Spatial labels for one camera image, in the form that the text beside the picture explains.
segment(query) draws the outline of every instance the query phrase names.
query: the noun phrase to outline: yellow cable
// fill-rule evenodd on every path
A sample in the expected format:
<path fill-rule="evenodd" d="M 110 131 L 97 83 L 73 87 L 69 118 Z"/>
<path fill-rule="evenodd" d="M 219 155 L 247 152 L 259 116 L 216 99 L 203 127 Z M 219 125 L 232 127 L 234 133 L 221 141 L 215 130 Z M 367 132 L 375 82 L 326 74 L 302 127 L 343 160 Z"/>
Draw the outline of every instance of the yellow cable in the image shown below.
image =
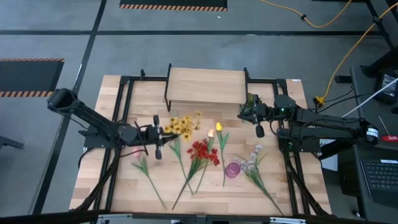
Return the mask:
<path fill-rule="evenodd" d="M 387 9 L 386 11 L 383 12 L 383 14 L 381 14 L 381 16 L 379 16 L 379 19 L 382 19 L 389 11 L 391 11 L 392 8 L 398 6 L 398 2 L 395 3 L 394 5 L 392 5 L 389 9 Z M 341 65 L 344 63 L 344 61 L 347 59 L 347 57 L 351 54 L 351 52 L 355 49 L 356 46 L 358 46 L 358 44 L 364 39 L 364 37 L 366 36 L 366 34 L 368 34 L 368 32 L 374 27 L 374 25 L 376 25 L 375 23 L 373 23 L 369 29 L 362 35 L 362 37 L 357 41 L 357 43 L 349 50 L 349 52 L 344 56 L 344 58 L 342 59 L 342 61 L 340 62 L 340 64 L 337 66 L 335 72 L 333 73 L 333 75 L 330 78 L 329 84 L 328 84 L 328 88 L 326 89 L 326 93 L 325 95 L 323 95 L 323 97 L 319 97 L 316 96 L 315 99 L 318 101 L 318 104 L 322 105 L 325 102 L 325 98 L 329 93 L 329 89 L 331 86 L 331 83 L 333 81 L 333 78 L 335 77 L 337 71 L 339 70 L 339 68 L 341 67 Z"/>
<path fill-rule="evenodd" d="M 264 3 L 267 3 L 267 4 L 270 4 L 271 6 L 276 6 L 276 7 L 282 8 L 282 9 L 287 9 L 287 10 L 293 11 L 293 12 L 297 13 L 298 15 L 303 16 L 303 14 L 301 14 L 300 12 L 298 12 L 298 11 L 295 10 L 295 9 L 292 9 L 292 8 L 289 8 L 289 7 L 286 7 L 286 6 L 281 6 L 281 5 L 278 5 L 278 4 L 274 4 L 274 3 L 271 3 L 271 2 L 266 1 L 266 0 L 260 0 L 260 1 L 262 1 L 262 2 L 264 2 Z M 349 1 L 347 2 L 347 4 L 344 6 L 344 8 L 343 8 L 331 21 L 329 21 L 329 22 L 326 23 L 326 24 L 323 24 L 322 26 L 316 26 L 316 25 L 312 24 L 307 18 L 304 18 L 304 20 L 305 20 L 308 24 L 310 24 L 311 26 L 313 26 L 313 27 L 315 27 L 315 28 L 326 27 L 326 26 L 330 25 L 332 22 L 334 22 L 334 21 L 337 19 L 337 17 L 339 17 L 339 16 L 341 15 L 341 13 L 343 13 L 343 12 L 346 10 L 346 8 L 347 8 L 348 5 L 351 3 L 351 1 L 352 1 L 352 0 L 349 0 Z"/>

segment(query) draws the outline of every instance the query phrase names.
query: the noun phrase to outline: gray floor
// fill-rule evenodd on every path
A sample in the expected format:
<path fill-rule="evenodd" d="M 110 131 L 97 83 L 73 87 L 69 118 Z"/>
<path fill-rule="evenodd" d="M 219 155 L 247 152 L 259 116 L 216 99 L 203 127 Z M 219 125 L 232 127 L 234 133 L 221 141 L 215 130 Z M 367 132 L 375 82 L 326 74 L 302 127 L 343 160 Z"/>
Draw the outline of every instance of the gray floor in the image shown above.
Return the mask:
<path fill-rule="evenodd" d="M 380 14 L 384 1 L 373 1 Z M 306 13 L 316 24 L 333 17 L 343 2 L 311 0 L 284 2 Z M 91 30 L 100 0 L 0 1 L 0 29 Z M 173 12 L 129 11 L 108 0 L 100 30 L 315 30 L 292 12 L 257 0 L 229 0 L 229 11 Z M 355 3 L 335 24 L 325 30 L 366 30 L 371 16 L 364 4 Z M 393 41 L 397 22 L 391 15 L 384 21 Z M 176 67 L 241 70 L 252 77 L 299 78 L 309 105 L 315 95 L 324 94 L 335 67 L 359 37 L 282 37 L 233 35 L 101 35 L 97 36 L 87 65 L 79 98 L 94 107 L 103 75 L 166 75 L 168 63 Z M 0 58 L 63 57 L 65 65 L 58 87 L 72 88 L 88 41 L 87 35 L 0 35 Z M 353 65 L 368 64 L 388 51 L 385 41 L 363 40 L 341 67 L 338 75 L 349 75 Z M 349 90 L 334 83 L 330 98 Z M 353 101 L 328 110 L 341 116 Z M 45 99 L 0 98 L 0 135 L 25 142 L 17 151 L 4 147 L 0 152 L 0 216 L 28 214 L 38 183 L 49 158 L 60 117 L 46 109 Z M 44 212 L 68 209 L 77 175 L 77 160 L 83 138 L 71 124 L 62 147 Z M 354 198 L 341 194 L 333 172 L 325 172 L 332 212 L 354 218 Z"/>

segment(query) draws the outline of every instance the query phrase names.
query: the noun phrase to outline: wooden platform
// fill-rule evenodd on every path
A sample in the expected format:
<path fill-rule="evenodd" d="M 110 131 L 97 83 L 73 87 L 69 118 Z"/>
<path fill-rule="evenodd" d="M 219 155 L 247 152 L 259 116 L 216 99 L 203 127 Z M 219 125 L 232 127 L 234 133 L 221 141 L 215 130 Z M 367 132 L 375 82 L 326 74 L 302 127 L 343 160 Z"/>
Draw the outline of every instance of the wooden platform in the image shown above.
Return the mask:
<path fill-rule="evenodd" d="M 173 102 L 246 102 L 244 71 L 171 68 L 167 99 Z"/>
<path fill-rule="evenodd" d="M 114 102 L 118 92 L 120 76 L 104 76 L 95 110 L 108 119 L 112 117 Z M 300 80 L 287 80 L 289 95 L 297 104 L 306 108 L 304 92 Z M 250 93 L 257 93 L 263 102 L 272 105 L 274 94 L 271 84 L 250 83 Z M 151 124 L 152 115 L 158 114 L 160 123 L 165 126 L 169 123 L 170 115 L 164 103 L 165 82 L 135 81 L 128 122 L 137 121 L 140 125 Z M 257 138 L 254 126 L 236 117 L 239 106 L 236 104 L 216 103 L 173 103 L 173 110 L 178 111 L 180 117 L 195 115 L 195 110 L 203 113 L 201 130 L 195 131 L 194 140 L 203 139 L 210 128 L 215 127 L 216 122 L 224 126 L 223 132 L 230 133 L 224 150 L 226 164 L 229 164 L 234 155 L 248 158 L 256 144 L 262 144 L 264 148 L 260 156 L 267 154 L 262 161 L 259 170 L 267 190 L 272 195 L 285 215 L 291 215 L 289 189 L 287 185 L 285 165 L 282 154 L 279 151 L 277 138 L 271 133 L 268 124 L 264 122 L 264 138 Z M 190 166 L 189 155 L 186 153 L 191 142 L 182 141 L 183 165 L 188 172 Z M 219 148 L 217 138 L 214 147 Z M 131 148 L 125 148 L 122 154 L 131 152 Z M 272 202 L 244 175 L 239 174 L 234 179 L 226 179 L 225 187 L 222 187 L 222 166 L 209 166 L 203 178 L 203 182 L 196 195 L 191 195 L 186 188 L 179 203 L 171 210 L 174 201 L 184 183 L 184 177 L 178 160 L 165 146 L 163 159 L 155 159 L 154 146 L 149 146 L 147 157 L 149 174 L 157 187 L 161 197 L 166 203 L 164 209 L 148 178 L 131 165 L 137 162 L 134 156 L 121 158 L 118 176 L 114 191 L 111 211 L 126 213 L 183 213 L 183 214 L 214 214 L 214 215 L 280 215 Z M 309 153 L 301 153 L 301 161 L 306 185 L 317 202 L 330 212 L 329 200 L 323 181 L 320 162 Z M 104 150 L 95 149 L 87 154 L 81 162 L 81 167 L 76 180 L 70 208 L 75 208 L 82 203 L 90 193 L 100 176 Z M 200 175 L 194 176 L 190 182 L 195 189 Z M 104 188 L 100 208 L 104 208 L 108 186 Z M 297 204 L 302 212 L 300 191 L 296 188 Z"/>

